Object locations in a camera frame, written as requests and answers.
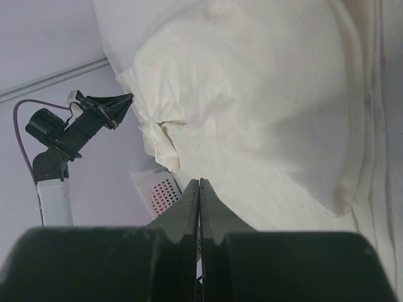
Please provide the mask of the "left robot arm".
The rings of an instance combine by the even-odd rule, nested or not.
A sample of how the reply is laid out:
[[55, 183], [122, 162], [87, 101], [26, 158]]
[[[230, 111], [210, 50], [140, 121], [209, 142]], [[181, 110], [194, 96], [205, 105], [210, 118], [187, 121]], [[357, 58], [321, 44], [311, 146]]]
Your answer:
[[73, 224], [68, 163], [82, 157], [82, 148], [102, 128], [117, 129], [132, 103], [133, 94], [100, 98], [72, 91], [69, 119], [63, 120], [46, 108], [30, 118], [26, 132], [47, 148], [35, 156], [31, 166], [46, 227]]

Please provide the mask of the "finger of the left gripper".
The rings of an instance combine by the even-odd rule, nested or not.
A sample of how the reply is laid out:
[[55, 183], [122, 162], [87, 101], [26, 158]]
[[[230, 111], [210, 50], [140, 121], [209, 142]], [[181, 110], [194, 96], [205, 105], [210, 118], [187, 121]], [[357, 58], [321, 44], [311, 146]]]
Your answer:
[[85, 102], [86, 106], [99, 116], [105, 128], [116, 129], [133, 103], [133, 94], [112, 97], [86, 96]]

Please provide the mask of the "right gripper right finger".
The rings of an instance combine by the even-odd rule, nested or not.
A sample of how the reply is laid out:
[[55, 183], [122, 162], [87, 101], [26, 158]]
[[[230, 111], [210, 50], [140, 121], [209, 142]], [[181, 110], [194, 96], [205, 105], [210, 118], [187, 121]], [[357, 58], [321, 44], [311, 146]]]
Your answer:
[[395, 301], [369, 241], [352, 232], [259, 232], [199, 188], [205, 301]]

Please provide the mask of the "cream white t shirt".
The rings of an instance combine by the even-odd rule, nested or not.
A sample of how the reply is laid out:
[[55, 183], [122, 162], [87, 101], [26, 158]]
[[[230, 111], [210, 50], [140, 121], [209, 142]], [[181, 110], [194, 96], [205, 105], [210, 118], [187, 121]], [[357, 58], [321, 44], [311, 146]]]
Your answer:
[[204, 1], [117, 79], [179, 182], [208, 179], [258, 230], [363, 235], [402, 296], [381, 49], [380, 1]]

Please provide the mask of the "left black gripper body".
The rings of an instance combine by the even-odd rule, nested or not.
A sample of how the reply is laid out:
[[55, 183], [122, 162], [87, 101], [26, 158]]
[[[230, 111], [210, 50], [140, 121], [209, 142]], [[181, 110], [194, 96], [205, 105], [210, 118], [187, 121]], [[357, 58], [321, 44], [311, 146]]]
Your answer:
[[85, 99], [79, 102], [83, 113], [64, 132], [64, 146], [69, 150], [82, 149], [104, 127], [99, 116], [86, 106]]

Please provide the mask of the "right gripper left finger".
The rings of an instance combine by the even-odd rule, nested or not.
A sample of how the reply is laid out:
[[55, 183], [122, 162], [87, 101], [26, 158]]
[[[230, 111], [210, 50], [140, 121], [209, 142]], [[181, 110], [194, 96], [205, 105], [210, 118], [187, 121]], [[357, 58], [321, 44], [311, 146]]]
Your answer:
[[144, 227], [26, 231], [1, 269], [2, 301], [195, 301], [199, 182]]

